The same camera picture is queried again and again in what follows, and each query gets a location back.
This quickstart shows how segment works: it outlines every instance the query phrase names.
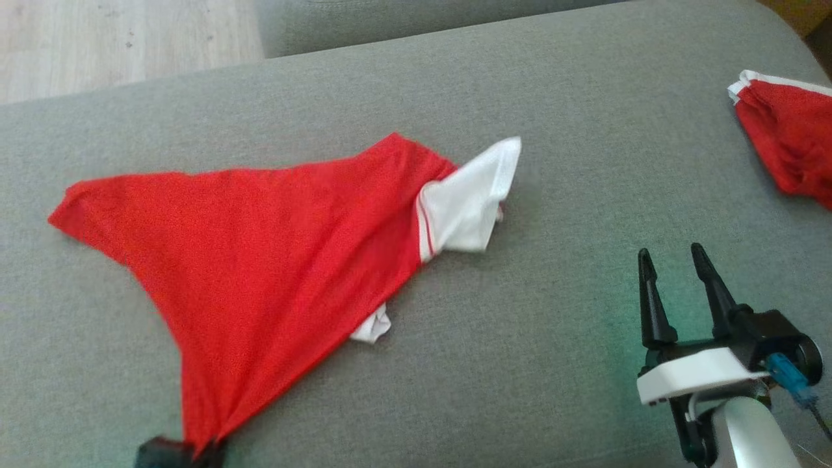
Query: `black clamp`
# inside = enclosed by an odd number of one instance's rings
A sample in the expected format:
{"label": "black clamp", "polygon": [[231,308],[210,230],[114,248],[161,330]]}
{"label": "black clamp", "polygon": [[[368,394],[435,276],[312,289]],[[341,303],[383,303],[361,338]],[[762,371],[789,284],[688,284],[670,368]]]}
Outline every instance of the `black clamp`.
{"label": "black clamp", "polygon": [[[647,249],[638,252],[638,279],[641,299],[641,343],[647,348],[645,365],[639,376],[656,366],[699,351],[728,347],[751,372],[765,371],[765,358],[782,353],[815,385],[823,375],[823,359],[815,343],[795,328],[780,311],[754,312],[746,304],[737,304],[722,277],[716,272],[702,245],[691,245],[696,275],[705,285],[713,320],[712,339],[678,342],[676,329],[667,320],[656,289],[656,268]],[[685,417],[691,396],[669,399],[676,433],[685,459],[696,466],[710,466],[716,459],[716,446],[708,424]]]}
{"label": "black clamp", "polygon": [[222,468],[224,462],[224,441],[212,441],[195,458],[193,444],[158,436],[141,444],[135,468]]}

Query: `folded red garment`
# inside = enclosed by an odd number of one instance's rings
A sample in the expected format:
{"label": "folded red garment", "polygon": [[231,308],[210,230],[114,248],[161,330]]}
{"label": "folded red garment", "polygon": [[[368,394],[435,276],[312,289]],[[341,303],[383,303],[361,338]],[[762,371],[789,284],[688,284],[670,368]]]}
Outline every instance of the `folded red garment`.
{"label": "folded red garment", "polygon": [[181,351],[183,423],[198,453],[289,389],[419,269],[415,201],[455,169],[393,134],[355,157],[282,170],[79,182],[49,222],[147,290]]}
{"label": "folded red garment", "polygon": [[832,210],[832,89],[745,70],[728,93],[777,187]]}

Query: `sofa cushion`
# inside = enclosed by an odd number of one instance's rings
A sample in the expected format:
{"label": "sofa cushion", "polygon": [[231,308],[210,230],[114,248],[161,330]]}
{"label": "sofa cushion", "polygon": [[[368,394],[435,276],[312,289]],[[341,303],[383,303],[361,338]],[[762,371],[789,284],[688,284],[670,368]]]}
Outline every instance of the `sofa cushion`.
{"label": "sofa cushion", "polygon": [[621,0],[255,0],[267,57],[281,57]]}
{"label": "sofa cushion", "polygon": [[[829,86],[755,2],[672,0],[0,107],[0,466],[130,466],[181,434],[178,354],[146,294],[46,222],[66,187],[321,161],[393,131],[456,163],[522,136],[505,222],[484,255],[431,261],[389,335],[338,349],[226,466],[685,466],[669,409],[636,393],[639,248],[681,339],[711,329],[699,241],[737,301],[832,349],[832,213],[761,166],[726,92],[744,68]],[[829,458],[774,397],[788,437]]]}

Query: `blue connector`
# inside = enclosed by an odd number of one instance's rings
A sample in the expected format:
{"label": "blue connector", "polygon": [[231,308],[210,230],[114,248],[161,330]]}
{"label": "blue connector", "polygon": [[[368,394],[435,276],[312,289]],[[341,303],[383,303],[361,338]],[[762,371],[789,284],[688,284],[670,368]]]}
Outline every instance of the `blue connector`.
{"label": "blue connector", "polygon": [[804,410],[815,407],[818,396],[809,387],[806,376],[783,353],[776,352],[769,356],[765,360],[765,369],[771,374],[771,378],[791,394],[797,406]]}

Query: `red stripe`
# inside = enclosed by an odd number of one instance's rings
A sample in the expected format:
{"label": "red stripe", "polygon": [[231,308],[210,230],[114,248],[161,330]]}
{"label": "red stripe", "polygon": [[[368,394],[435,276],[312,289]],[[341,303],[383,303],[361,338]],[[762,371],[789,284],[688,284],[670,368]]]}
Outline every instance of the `red stripe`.
{"label": "red stripe", "polygon": [[416,204],[418,205],[418,209],[422,212],[422,218],[424,218],[424,230],[428,235],[428,251],[430,252],[430,256],[433,256],[433,242],[430,240],[430,221],[428,221],[428,213],[422,205],[422,197],[418,197],[416,199]]}

